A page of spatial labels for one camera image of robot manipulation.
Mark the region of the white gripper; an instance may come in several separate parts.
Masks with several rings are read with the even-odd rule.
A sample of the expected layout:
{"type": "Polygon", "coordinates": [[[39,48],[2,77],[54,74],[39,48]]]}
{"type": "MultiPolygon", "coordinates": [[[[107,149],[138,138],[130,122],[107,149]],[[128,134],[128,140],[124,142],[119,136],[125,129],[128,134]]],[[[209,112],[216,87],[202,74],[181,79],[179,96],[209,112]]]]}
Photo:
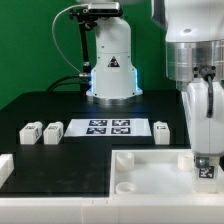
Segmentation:
{"type": "Polygon", "coordinates": [[[197,168],[208,168],[209,158],[224,155],[224,89],[213,83],[213,113],[208,112],[208,83],[189,83],[182,93],[188,135],[197,168]]]}

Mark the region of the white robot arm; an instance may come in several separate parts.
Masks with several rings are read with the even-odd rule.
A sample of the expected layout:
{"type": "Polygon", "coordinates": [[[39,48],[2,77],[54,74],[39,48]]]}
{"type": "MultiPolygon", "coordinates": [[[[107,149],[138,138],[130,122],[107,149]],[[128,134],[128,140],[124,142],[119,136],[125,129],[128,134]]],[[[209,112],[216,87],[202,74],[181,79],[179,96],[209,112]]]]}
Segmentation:
{"type": "MultiPolygon", "coordinates": [[[[140,94],[131,70],[129,27],[109,0],[78,0],[97,20],[98,60],[87,96],[101,103],[140,94]]],[[[151,18],[165,30],[166,76],[182,92],[195,166],[224,155],[224,0],[150,0],[151,18]]]]}

